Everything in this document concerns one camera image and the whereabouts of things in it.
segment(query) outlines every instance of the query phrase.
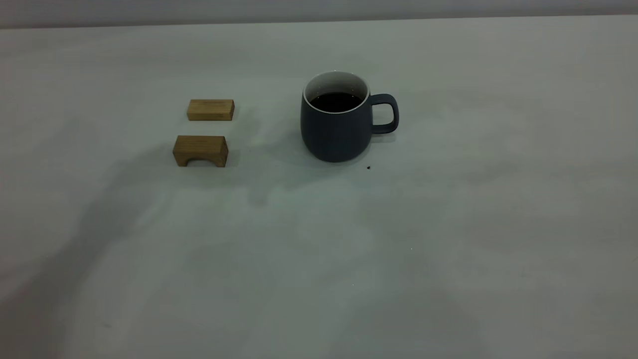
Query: arch-shaped wooden block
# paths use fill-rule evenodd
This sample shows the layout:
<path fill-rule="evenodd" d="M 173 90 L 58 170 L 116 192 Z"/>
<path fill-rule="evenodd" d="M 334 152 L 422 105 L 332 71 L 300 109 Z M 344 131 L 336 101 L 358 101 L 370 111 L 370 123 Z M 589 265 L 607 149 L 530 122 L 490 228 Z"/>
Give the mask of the arch-shaped wooden block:
<path fill-rule="evenodd" d="M 217 167 L 226 167 L 228 146 L 224 136 L 177 136 L 173 156 L 180 167 L 190 160 L 208 160 Z"/>

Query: gray wall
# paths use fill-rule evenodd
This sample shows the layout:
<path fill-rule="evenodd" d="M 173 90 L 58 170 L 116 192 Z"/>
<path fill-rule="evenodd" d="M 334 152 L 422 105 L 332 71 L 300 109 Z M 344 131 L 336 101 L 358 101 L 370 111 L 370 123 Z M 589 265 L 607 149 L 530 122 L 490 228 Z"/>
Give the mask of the gray wall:
<path fill-rule="evenodd" d="M 0 0 L 0 27 L 638 13 L 638 0 Z"/>

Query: mug rim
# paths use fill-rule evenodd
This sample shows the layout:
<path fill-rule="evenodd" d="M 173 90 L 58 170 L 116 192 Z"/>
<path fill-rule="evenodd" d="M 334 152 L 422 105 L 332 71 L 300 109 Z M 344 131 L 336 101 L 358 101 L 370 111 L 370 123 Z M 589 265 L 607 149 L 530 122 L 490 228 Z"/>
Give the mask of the mug rim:
<path fill-rule="evenodd" d="M 317 109 L 315 106 L 312 106 L 312 105 L 310 104 L 310 101 L 308 101 L 308 98 L 306 97 L 306 90 L 308 89 L 308 85 L 310 85 L 310 82 L 312 82 L 313 80 L 315 80 L 315 79 L 316 79 L 317 77 L 319 77 L 319 76 L 323 76 L 323 75 L 326 75 L 326 74 L 328 74 L 328 73 L 336 73 L 336 72 L 339 72 L 339 73 L 346 73 L 346 74 L 348 74 L 348 75 L 353 75 L 354 77 L 356 77 L 356 78 L 358 78 L 359 80 L 361 80 L 361 82 L 363 82 L 363 83 L 364 83 L 364 85 L 366 85 L 366 97 L 365 97 L 365 98 L 363 99 L 363 101 L 361 101 L 361 103 L 360 103 L 360 104 L 358 104 L 356 107 L 354 107 L 354 108 L 352 108 L 352 109 L 350 109 L 350 110 L 347 110 L 347 111 L 343 111 L 343 112 L 328 112 L 328 111 L 324 111 L 324 110 Z M 308 82 L 306 83 L 306 85 L 304 86 L 304 90 L 303 90 L 302 94 L 304 95 L 304 101 L 308 104 L 308 106 L 310 106 L 312 109 L 314 109 L 314 110 L 316 110 L 316 111 L 323 112 L 324 114 L 333 114 L 333 115 L 335 115 L 335 114 L 347 114 L 348 112 L 354 111 L 354 110 L 358 109 L 359 107 L 363 106 L 363 104 L 364 104 L 364 103 L 367 101 L 367 99 L 370 97 L 370 86 L 367 84 L 366 80 L 365 80 L 365 79 L 363 79 L 363 77 L 361 77 L 361 76 L 359 76 L 359 75 L 355 75 L 355 74 L 354 74 L 354 73 L 352 73 L 352 72 L 339 71 L 339 70 L 331 70 L 331 71 L 326 71 L 326 72 L 318 73 L 318 74 L 316 74 L 315 76 L 313 76 L 313 78 L 312 78 L 312 79 L 309 79 L 309 80 L 308 80 Z"/>

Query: wooden block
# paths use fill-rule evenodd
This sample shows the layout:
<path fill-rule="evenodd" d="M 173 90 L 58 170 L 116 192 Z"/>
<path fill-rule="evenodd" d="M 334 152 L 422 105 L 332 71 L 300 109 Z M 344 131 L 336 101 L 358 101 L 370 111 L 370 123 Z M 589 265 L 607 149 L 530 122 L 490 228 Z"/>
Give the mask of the wooden block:
<path fill-rule="evenodd" d="M 191 100 L 186 115 L 189 121 L 230 121 L 233 112 L 233 100 Z"/>
<path fill-rule="evenodd" d="M 173 156 L 180 167 L 190 160 L 208 160 L 217 167 L 226 167 L 228 146 L 224 136 L 177 136 Z"/>

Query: wooden bridge block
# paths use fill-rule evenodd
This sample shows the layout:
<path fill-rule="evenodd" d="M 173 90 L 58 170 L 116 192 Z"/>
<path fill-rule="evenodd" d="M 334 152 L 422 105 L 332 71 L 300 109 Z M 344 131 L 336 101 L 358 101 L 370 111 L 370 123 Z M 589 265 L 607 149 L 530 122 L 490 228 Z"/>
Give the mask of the wooden bridge block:
<path fill-rule="evenodd" d="M 224 136 L 177 136 L 173 156 L 180 167 L 190 160 L 208 160 L 217 167 L 226 167 L 228 146 Z"/>
<path fill-rule="evenodd" d="M 234 112 L 233 100 L 191 100 L 186 115 L 189 121 L 230 121 Z"/>

